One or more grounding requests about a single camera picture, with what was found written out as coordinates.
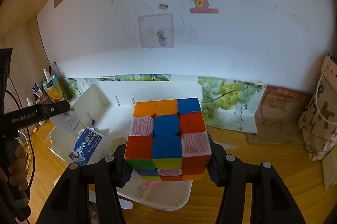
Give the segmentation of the person left hand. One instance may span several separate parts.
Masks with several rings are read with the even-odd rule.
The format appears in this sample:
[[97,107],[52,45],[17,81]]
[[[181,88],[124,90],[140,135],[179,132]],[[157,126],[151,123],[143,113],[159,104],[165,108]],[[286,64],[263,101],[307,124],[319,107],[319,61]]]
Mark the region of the person left hand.
[[7,175],[1,169],[1,181],[9,181],[11,185],[17,186],[20,191],[25,191],[28,188],[26,157],[24,148],[21,144],[18,144],[15,150],[15,156],[15,161],[9,166],[10,177],[7,178]]

